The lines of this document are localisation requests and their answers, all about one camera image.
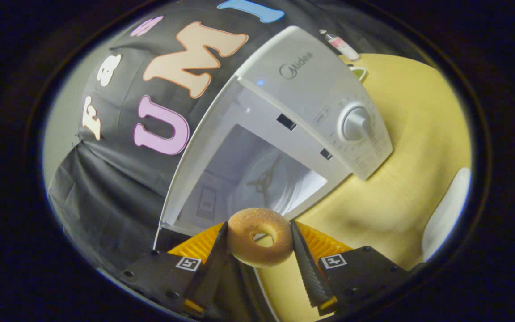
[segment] midea logo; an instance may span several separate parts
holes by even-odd
[[[279,67],[279,74],[285,79],[294,79],[297,76],[297,71],[303,67],[307,63],[309,59],[313,57],[312,53],[307,52],[307,54],[300,57],[297,61],[294,61],[292,64],[283,64]]]

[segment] pink label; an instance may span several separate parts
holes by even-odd
[[[176,155],[186,147],[188,137],[190,136],[190,127],[188,127],[186,119],[180,114],[153,103],[148,95],[144,95],[139,104],[139,116],[141,118],[152,116],[170,124],[174,127],[174,135],[169,139],[165,139],[148,132],[139,123],[135,126],[135,144],[137,146],[144,145],[168,155]]]
[[[329,40],[329,43],[331,43],[331,45],[333,45],[333,47],[335,48],[345,45],[345,41],[343,41],[343,39],[341,39],[340,37]]]
[[[149,32],[149,30],[151,30],[152,27],[156,26],[156,24],[158,24],[163,18],[164,16],[157,16],[156,18],[146,20],[131,32],[131,37],[140,37],[143,34]]]

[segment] orange letter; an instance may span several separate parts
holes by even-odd
[[[84,99],[84,108],[82,110],[82,126],[88,127],[89,130],[94,133],[94,137],[99,141],[101,139],[101,119],[97,115],[97,110],[90,104],[91,98],[87,96]]]
[[[187,88],[191,98],[198,98],[202,96],[212,77],[208,73],[195,75],[184,70],[220,67],[218,59],[206,47],[216,49],[221,57],[228,57],[248,41],[248,35],[231,34],[205,27],[201,22],[192,22],[178,32],[176,39],[186,50],[152,59],[144,71],[143,79],[149,81],[158,77],[174,82]]]

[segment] sugar-coated donut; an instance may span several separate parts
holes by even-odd
[[[253,241],[256,234],[268,234],[274,240],[270,247]],[[253,267],[270,267],[285,261],[293,252],[290,223],[273,210],[247,208],[228,220],[228,247],[242,263]]]

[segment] yellow table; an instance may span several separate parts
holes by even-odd
[[[470,168],[464,113],[434,68],[393,55],[361,54],[363,85],[380,111],[393,154],[368,181],[350,176],[297,220],[353,248],[370,245],[411,269],[422,261],[423,230],[456,172]],[[309,306],[295,255],[257,269],[282,322],[319,319]]]

